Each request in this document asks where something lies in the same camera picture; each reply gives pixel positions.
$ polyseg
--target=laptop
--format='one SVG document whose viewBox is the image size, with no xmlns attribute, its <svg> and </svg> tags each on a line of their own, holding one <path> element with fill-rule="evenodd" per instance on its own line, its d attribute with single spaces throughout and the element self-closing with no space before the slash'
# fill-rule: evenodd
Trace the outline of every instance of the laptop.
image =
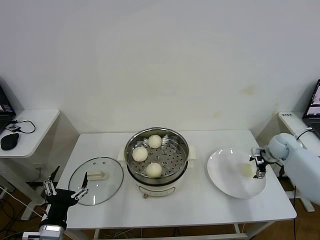
<svg viewBox="0 0 320 240">
<path fill-rule="evenodd" d="M 15 116 L 16 113 L 0 86 L 0 133 Z"/>
<path fill-rule="evenodd" d="M 320 138 L 320 79 L 302 119 L 309 127 L 313 128 L 314 133 Z"/>
</svg>

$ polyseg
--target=computer mouse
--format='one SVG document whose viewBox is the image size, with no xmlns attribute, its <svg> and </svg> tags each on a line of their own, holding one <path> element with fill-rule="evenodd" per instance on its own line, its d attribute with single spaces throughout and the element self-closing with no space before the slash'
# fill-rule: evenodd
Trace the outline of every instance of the computer mouse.
<svg viewBox="0 0 320 240">
<path fill-rule="evenodd" d="M 12 133 L 1 138 L 1 149 L 4 151 L 14 149 L 18 143 L 19 133 Z"/>
</svg>

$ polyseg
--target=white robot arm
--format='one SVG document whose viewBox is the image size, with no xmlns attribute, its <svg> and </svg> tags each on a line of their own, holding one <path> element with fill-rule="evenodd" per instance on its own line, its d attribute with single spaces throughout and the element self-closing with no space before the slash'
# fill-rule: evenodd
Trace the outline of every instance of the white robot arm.
<svg viewBox="0 0 320 240">
<path fill-rule="evenodd" d="M 268 146 L 252 149 L 256 178 L 263 178 L 267 164 L 283 160 L 284 171 L 302 195 L 320 205 L 320 158 L 297 142 L 294 136 L 281 133 Z"/>
</svg>

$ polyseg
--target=cable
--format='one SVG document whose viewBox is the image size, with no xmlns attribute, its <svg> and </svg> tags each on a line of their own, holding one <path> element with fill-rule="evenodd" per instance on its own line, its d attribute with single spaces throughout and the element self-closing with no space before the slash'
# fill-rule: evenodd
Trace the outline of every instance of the cable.
<svg viewBox="0 0 320 240">
<path fill-rule="evenodd" d="M 113 234 L 103 234 L 103 236 L 105 237 L 105 239 L 108 239 L 108 237 L 112 237 L 111 239 L 115 239 L 114 236 L 115 234 L 117 234 L 116 230 L 112 229 L 113 230 Z"/>
<path fill-rule="evenodd" d="M 18 202 L 22 203 L 23 205 L 25 205 L 22 201 L 20 201 L 19 199 L 15 198 L 14 196 L 12 196 L 9 192 L 7 192 L 6 190 L 4 190 L 2 188 L 2 186 L 0 186 L 0 189 L 2 189 L 3 191 L 5 191 L 7 194 L 9 194 L 12 198 L 14 198 L 15 200 L 17 200 Z M 30 209 L 32 212 L 34 212 L 35 214 L 37 214 L 40 218 L 42 218 L 43 216 L 41 216 L 39 213 L 37 213 L 36 211 L 34 211 L 32 208 L 28 207 L 27 205 L 25 205 L 28 209 Z"/>
<path fill-rule="evenodd" d="M 283 165 L 277 163 L 277 162 L 274 162 L 275 164 L 277 164 L 280 168 L 282 168 Z"/>
<path fill-rule="evenodd" d="M 47 210 L 45 209 L 45 208 L 40 208 L 41 209 L 41 211 L 45 214 L 45 215 L 47 215 L 47 216 L 49 216 L 49 214 L 47 213 Z"/>
<path fill-rule="evenodd" d="M 132 239 L 135 239 L 135 238 L 136 238 L 135 235 L 133 235 L 131 232 L 127 232 L 126 235 L 129 235 L 129 236 L 131 235 L 130 238 L 132 238 Z"/>
<path fill-rule="evenodd" d="M 7 200 L 4 200 L 4 199 L 0 199 L 0 200 L 1 200 L 1 201 L 0 201 L 0 206 L 1 206 L 2 210 L 4 211 L 5 215 L 7 215 L 7 212 L 5 211 L 5 209 L 4 209 L 3 206 L 2 206 L 2 201 L 7 202 L 7 203 L 10 205 L 10 207 L 12 208 L 12 212 L 13 212 L 12 217 L 9 217 L 9 218 L 10 218 L 10 221 L 3 227 L 3 229 L 0 230 L 0 233 L 1 233 L 1 232 L 5 231 L 5 229 L 6 229 L 6 228 L 11 224 L 11 222 L 13 221 L 13 218 L 14 218 L 14 216 L 15 216 L 15 209 L 14 209 L 14 207 L 11 205 L 11 203 L 8 202 Z"/>
<path fill-rule="evenodd" d="M 8 230 L 5 232 L 5 237 L 8 235 L 8 233 L 11 231 L 11 227 L 13 226 L 13 224 L 15 224 L 15 222 L 17 222 L 18 220 L 18 217 L 19 215 L 22 213 L 22 211 L 24 210 L 25 208 L 23 207 L 20 212 L 17 214 L 17 216 L 12 219 L 10 222 L 9 222 L 9 226 L 8 226 Z"/>
<path fill-rule="evenodd" d="M 50 203 L 48 203 L 48 202 L 45 202 L 45 203 L 42 203 L 41 205 L 40 205 L 40 207 L 44 207 L 44 206 L 47 206 L 47 205 L 49 205 Z"/>
<path fill-rule="evenodd" d="M 304 132 L 301 133 L 296 139 L 299 140 L 299 138 L 300 138 L 303 134 L 305 134 L 305 133 L 307 133 L 307 132 L 314 132 L 314 130 L 313 130 L 313 129 L 309 129 L 309 130 L 307 130 L 307 131 L 304 131 Z"/>
<path fill-rule="evenodd" d="M 115 238 L 119 237 L 119 236 L 122 235 L 122 234 L 126 235 L 126 233 L 129 232 L 129 231 L 131 231 L 131 230 L 133 230 L 133 228 L 131 228 L 131 229 L 127 230 L 127 231 L 119 231 L 119 232 L 117 232 L 117 233 L 113 236 L 113 238 L 115 239 Z"/>
<path fill-rule="evenodd" d="M 10 229 L 3 229 L 2 231 L 7 231 L 7 232 L 13 232 L 13 233 L 17 233 L 16 231 L 14 231 L 14 230 L 10 230 Z"/>
<path fill-rule="evenodd" d="M 179 230 L 178 227 L 176 227 L 176 230 L 178 231 L 178 234 L 179 234 L 179 236 L 181 237 L 182 235 L 181 235 L 180 230 Z"/>
<path fill-rule="evenodd" d="M 298 133 L 304 131 L 304 130 L 311 130 L 313 129 L 312 127 L 306 127 L 306 128 L 303 128 L 303 129 L 300 129 L 299 131 L 297 131 L 293 136 L 296 138 L 296 135 L 298 135 Z"/>
<path fill-rule="evenodd" d="M 34 229 L 34 228 L 37 228 L 37 227 L 39 227 L 39 226 L 38 226 L 38 225 L 36 225 L 36 226 L 30 227 L 30 228 L 28 228 L 28 229 L 25 229 L 25 230 L 22 230 L 22 231 L 18 231 L 17 233 L 15 233 L 15 234 L 11 234 L 11 235 L 6 236 L 6 237 L 4 237 L 4 238 L 1 238 L 0 240 L 7 239 L 7 238 L 9 238 L 9 237 L 12 237 L 12 236 L 14 236 L 14 235 L 17 235 L 17 234 L 23 233 L 23 232 L 25 232 L 25 231 L 28 231 L 28 230 L 30 230 L 30 229 Z"/>
<path fill-rule="evenodd" d="M 32 121 L 30 121 L 30 120 L 25 120 L 25 121 L 12 120 L 12 121 L 10 121 L 11 124 L 27 123 L 27 122 L 32 124 L 32 126 L 33 126 L 33 130 L 32 131 L 22 131 L 20 129 L 18 129 L 16 131 L 20 132 L 20 133 L 23 133 L 23 134 L 32 134 L 32 133 L 34 133 L 35 130 L 36 130 L 36 126 L 34 125 L 34 123 Z"/>
<path fill-rule="evenodd" d="M 297 187 L 294 186 L 294 197 L 293 197 L 293 208 L 296 210 L 296 191 Z M 294 235 L 294 240 L 296 240 L 296 219 L 293 219 L 293 235 Z"/>
<path fill-rule="evenodd" d="M 5 203 L 9 204 L 9 206 L 12 208 L 12 211 L 13 211 L 12 216 L 10 216 L 10 215 L 6 212 L 4 206 L 2 206 L 2 201 L 4 201 Z M 7 200 L 0 198 L 0 206 L 1 206 L 4 214 L 5 214 L 8 218 L 10 218 L 11 220 L 14 220 L 14 217 L 15 217 L 15 209 L 14 209 L 14 207 L 12 206 L 12 204 L 11 204 L 10 202 L 8 202 Z"/>
<path fill-rule="evenodd" d="M 245 225 L 246 225 L 246 224 L 243 224 L 243 226 L 242 226 L 242 232 L 241 232 L 242 234 L 244 233 Z"/>
</svg>

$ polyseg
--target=floor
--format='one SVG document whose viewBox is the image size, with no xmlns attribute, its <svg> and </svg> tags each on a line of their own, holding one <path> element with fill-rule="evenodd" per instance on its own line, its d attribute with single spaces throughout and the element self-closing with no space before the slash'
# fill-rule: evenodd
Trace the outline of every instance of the floor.
<svg viewBox="0 0 320 240">
<path fill-rule="evenodd" d="M 293 190 L 292 186 L 287 180 L 282 180 L 281 184 L 286 191 Z M 13 192 L 13 195 L 20 199 L 22 202 L 27 204 L 29 199 L 24 196 L 18 190 Z M 19 219 L 22 215 L 22 210 L 24 209 L 22 204 L 12 199 L 10 196 L 6 195 L 4 200 L 0 201 L 5 212 L 12 217 L 13 210 L 10 206 L 14 208 L 14 218 Z M 313 205 L 315 212 L 306 212 L 300 200 L 296 201 L 296 211 L 298 217 L 296 218 L 296 239 L 297 240 L 320 240 L 320 206 Z M 6 213 L 0 208 L 0 240 L 7 237 L 6 239 L 21 239 L 22 235 L 17 234 L 8 237 L 16 232 L 25 231 L 26 229 L 30 231 L 37 231 L 38 225 L 40 223 L 40 217 L 33 214 L 33 219 L 29 221 L 11 221 Z M 36 212 L 42 214 L 40 207 L 36 209 Z M 294 239 L 294 228 L 293 220 L 276 222 L 261 233 L 259 233 L 254 240 L 293 240 Z M 244 230 L 250 227 L 250 224 L 244 226 Z M 112 239 L 115 233 L 125 232 L 129 229 L 108 229 L 100 231 L 99 239 Z M 90 238 L 94 236 L 94 230 L 84 230 L 83 231 Z M 212 235 L 212 234 L 230 234 L 234 233 L 233 225 L 214 225 L 214 226 L 197 226 L 197 227 L 164 227 L 164 228 L 144 228 L 132 229 L 126 233 L 118 236 L 119 239 L 126 238 L 152 238 L 152 237 L 172 237 L 172 236 L 195 236 L 195 235 Z"/>
</svg>

